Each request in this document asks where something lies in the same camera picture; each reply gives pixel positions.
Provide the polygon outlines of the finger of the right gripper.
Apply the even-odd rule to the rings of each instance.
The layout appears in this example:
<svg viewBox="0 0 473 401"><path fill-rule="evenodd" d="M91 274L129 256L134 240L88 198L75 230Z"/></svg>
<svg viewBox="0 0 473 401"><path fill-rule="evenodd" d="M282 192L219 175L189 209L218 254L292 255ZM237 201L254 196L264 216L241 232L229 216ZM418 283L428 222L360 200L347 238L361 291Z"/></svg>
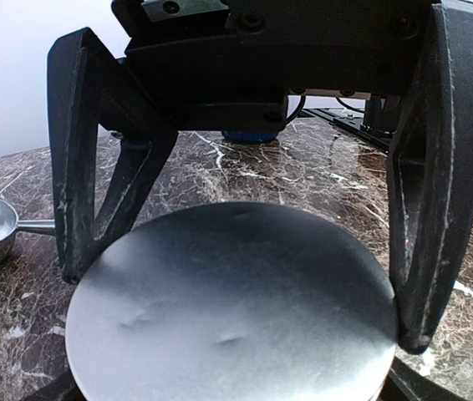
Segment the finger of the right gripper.
<svg viewBox="0 0 473 401"><path fill-rule="evenodd" d="M58 258L63 279L77 284L102 252L134 225L178 131L90 28L64 35L49 50L47 95ZM99 127L122 138L97 211Z"/></svg>
<svg viewBox="0 0 473 401"><path fill-rule="evenodd" d="M390 143L389 277L399 346L430 345L473 225L473 6L433 6L399 125L421 123L427 145Z"/></svg>

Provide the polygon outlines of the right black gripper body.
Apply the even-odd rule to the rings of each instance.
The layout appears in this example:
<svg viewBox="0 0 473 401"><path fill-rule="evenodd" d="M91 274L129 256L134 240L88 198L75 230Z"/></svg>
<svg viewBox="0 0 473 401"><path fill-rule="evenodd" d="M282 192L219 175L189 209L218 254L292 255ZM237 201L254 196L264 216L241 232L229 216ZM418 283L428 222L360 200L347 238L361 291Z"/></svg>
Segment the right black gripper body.
<svg viewBox="0 0 473 401"><path fill-rule="evenodd" d="M131 73L179 130L277 131L291 94L400 97L428 1L114 1Z"/></svg>

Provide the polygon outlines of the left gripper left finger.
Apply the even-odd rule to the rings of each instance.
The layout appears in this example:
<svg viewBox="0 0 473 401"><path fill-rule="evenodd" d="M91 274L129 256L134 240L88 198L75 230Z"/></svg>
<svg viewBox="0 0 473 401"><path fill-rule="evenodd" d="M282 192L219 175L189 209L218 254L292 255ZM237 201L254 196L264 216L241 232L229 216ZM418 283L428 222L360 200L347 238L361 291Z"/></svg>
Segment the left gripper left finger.
<svg viewBox="0 0 473 401"><path fill-rule="evenodd" d="M50 384L22 398L22 401L81 401L80 392L73 375L65 371Z"/></svg>

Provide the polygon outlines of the white jar lid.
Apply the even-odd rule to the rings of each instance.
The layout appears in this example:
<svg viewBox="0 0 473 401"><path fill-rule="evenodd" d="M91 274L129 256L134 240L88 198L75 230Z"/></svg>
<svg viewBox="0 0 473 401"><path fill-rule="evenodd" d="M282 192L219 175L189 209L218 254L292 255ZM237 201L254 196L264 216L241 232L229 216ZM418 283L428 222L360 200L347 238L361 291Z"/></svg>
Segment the white jar lid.
<svg viewBox="0 0 473 401"><path fill-rule="evenodd" d="M306 211L230 202L109 246L74 291L65 344L88 400L374 400L398 331L361 241Z"/></svg>

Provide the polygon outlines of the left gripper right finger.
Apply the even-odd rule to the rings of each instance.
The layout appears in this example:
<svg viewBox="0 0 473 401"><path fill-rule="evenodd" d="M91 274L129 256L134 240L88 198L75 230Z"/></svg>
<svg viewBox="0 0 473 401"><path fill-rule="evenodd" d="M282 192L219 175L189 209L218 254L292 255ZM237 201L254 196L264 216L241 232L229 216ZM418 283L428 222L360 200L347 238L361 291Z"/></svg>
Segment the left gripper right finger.
<svg viewBox="0 0 473 401"><path fill-rule="evenodd" d="M453 400L454 394L395 358L382 389L383 400Z"/></svg>

